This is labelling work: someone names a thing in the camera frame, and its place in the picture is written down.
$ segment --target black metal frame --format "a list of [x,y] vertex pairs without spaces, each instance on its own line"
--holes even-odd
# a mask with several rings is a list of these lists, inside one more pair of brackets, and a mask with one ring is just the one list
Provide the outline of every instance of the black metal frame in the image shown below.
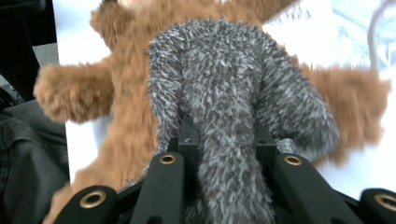
[[[356,201],[332,189],[303,157],[280,153],[259,123],[256,143],[266,183],[274,193],[276,223],[396,223],[394,192],[367,189]],[[103,186],[84,189],[55,223],[184,223],[200,158],[198,146],[199,133],[190,118],[184,118],[180,137],[171,140],[168,152],[153,158],[144,181],[118,194]]]

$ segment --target brown teddy bear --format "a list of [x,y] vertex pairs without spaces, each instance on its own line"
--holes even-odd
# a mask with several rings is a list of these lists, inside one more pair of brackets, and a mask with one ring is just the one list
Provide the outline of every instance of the brown teddy bear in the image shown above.
[[56,121],[84,122],[113,114],[108,135],[93,163],[76,173],[53,197],[45,223],[52,223],[71,197],[92,185],[120,189],[137,179],[157,146],[158,120],[150,111],[147,85],[149,41],[161,30],[186,19],[226,18],[261,26],[293,1],[151,0],[126,9],[104,1],[92,13],[92,26],[112,54],[101,62],[50,65],[42,68],[35,96],[45,113]]
[[[149,163],[157,146],[158,126],[147,97],[147,49],[152,37],[170,24],[197,17],[225,17],[261,26],[291,2],[150,0],[134,1],[128,9],[113,1],[103,2],[92,13],[91,25],[112,54],[94,64],[44,67],[35,85],[37,101],[54,120],[84,122],[110,112],[114,116],[97,159],[77,172],[72,185],[54,196],[45,222],[53,222],[81,189],[91,185],[120,189],[127,184],[125,180],[140,177]],[[340,142],[329,158],[341,163],[350,148],[379,140],[388,82],[380,81],[377,73],[369,70],[301,67],[329,104],[340,129]]]

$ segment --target brass nut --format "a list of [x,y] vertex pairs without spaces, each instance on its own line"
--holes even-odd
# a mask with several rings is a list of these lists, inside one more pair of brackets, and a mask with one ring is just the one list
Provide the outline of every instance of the brass nut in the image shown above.
[[94,208],[105,201],[106,193],[102,190],[95,190],[86,194],[80,201],[79,206],[83,208]]
[[396,212],[396,198],[387,194],[376,194],[374,196],[375,200],[381,204],[383,207]]
[[172,164],[176,161],[176,156],[167,154],[160,157],[160,163],[164,165]]
[[290,165],[298,166],[298,165],[303,164],[303,161],[300,158],[295,157],[295,156],[287,156],[287,157],[285,157],[284,160],[285,160],[285,162],[287,162]]

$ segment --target fur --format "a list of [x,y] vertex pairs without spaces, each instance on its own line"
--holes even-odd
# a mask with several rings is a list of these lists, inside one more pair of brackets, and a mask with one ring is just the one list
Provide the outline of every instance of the fur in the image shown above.
[[159,150],[178,137],[180,111],[191,115],[202,138],[203,210],[190,211],[189,223],[274,222],[254,150],[255,118],[273,136],[292,138],[309,160],[338,143],[330,108],[286,51],[257,27],[188,21],[156,36],[149,56]]
[[312,68],[302,64],[302,73],[318,89],[330,106],[340,129],[340,141],[334,152],[315,161],[342,165],[351,150],[378,144],[382,136],[381,118],[388,105],[390,82],[376,71],[365,68]]
[[[250,3],[255,6],[254,2],[279,6],[275,0],[233,0],[225,4],[212,0],[152,0],[149,6],[130,10],[113,1],[103,2],[98,14],[92,15],[92,26],[112,53],[93,64],[46,66],[39,71],[35,84],[35,97],[53,120],[84,122],[110,112],[114,118],[98,157],[76,173],[72,185],[66,184],[54,195],[45,223],[53,223],[80,190],[92,185],[120,189],[127,184],[126,179],[139,178],[148,165],[157,147],[158,127],[147,97],[150,39],[165,27],[186,19],[225,17],[261,26],[262,20],[250,7]],[[292,1],[262,11],[269,18],[288,2]],[[129,21],[117,19],[120,16]]]

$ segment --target gray plush toy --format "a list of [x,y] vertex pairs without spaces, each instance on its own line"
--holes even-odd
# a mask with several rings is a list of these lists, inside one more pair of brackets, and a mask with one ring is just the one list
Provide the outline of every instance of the gray plush toy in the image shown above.
[[157,152],[178,137],[182,114],[201,134],[198,200],[189,223],[273,223],[271,194],[255,157],[253,123],[314,160],[339,138],[332,113],[262,30],[243,23],[187,21],[149,48],[149,95],[160,122]]

